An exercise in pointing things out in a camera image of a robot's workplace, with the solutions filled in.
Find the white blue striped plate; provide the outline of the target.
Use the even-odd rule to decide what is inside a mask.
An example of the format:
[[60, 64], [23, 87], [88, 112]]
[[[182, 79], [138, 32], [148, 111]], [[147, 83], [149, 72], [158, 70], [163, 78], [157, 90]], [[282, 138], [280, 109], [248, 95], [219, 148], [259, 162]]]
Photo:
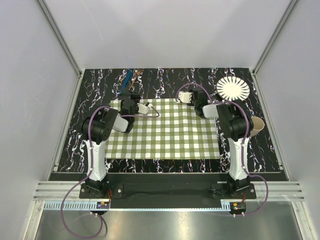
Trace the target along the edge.
[[246, 100], [250, 95], [249, 85], [236, 76], [226, 76], [221, 78], [216, 84], [218, 95], [227, 101]]

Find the green checkered cloth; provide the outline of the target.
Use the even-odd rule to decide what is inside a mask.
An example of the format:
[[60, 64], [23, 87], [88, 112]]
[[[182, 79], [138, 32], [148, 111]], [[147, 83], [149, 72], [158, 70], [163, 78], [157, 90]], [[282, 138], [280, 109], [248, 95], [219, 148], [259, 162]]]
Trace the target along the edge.
[[159, 112], [135, 119], [130, 133], [112, 131], [106, 142], [107, 159], [219, 159], [216, 122], [200, 118], [194, 108], [173, 98], [144, 99]]

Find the beige paper cup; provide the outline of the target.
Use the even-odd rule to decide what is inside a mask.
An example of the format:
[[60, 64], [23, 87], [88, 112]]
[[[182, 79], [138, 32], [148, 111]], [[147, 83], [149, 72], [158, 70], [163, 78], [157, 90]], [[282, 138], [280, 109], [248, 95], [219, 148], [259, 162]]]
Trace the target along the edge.
[[253, 122], [253, 129], [250, 132], [250, 137], [254, 137], [264, 129], [265, 122], [257, 116], [252, 116], [251, 119]]

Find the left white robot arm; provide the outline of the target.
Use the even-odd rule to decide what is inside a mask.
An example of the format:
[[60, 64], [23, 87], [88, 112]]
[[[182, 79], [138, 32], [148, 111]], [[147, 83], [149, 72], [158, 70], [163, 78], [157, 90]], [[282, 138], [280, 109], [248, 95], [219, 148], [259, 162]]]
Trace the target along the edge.
[[129, 133], [138, 113], [139, 93], [126, 90], [120, 101], [120, 110], [110, 106], [99, 106], [81, 127], [88, 153], [88, 171], [85, 182], [93, 182], [90, 192], [97, 198], [108, 193], [108, 186], [102, 182], [107, 176], [105, 169], [105, 149], [112, 130]]

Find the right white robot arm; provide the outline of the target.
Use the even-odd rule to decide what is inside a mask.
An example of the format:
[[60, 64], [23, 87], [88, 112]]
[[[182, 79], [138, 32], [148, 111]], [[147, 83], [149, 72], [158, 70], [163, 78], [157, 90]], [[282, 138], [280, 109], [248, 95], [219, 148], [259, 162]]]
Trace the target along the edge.
[[247, 149], [253, 121], [240, 99], [209, 103], [209, 97], [200, 87], [189, 89], [191, 94], [188, 105], [194, 106], [197, 116], [219, 121], [220, 129], [229, 142], [229, 176], [233, 182], [227, 185], [228, 195], [239, 198], [245, 192], [243, 183], [249, 183]]

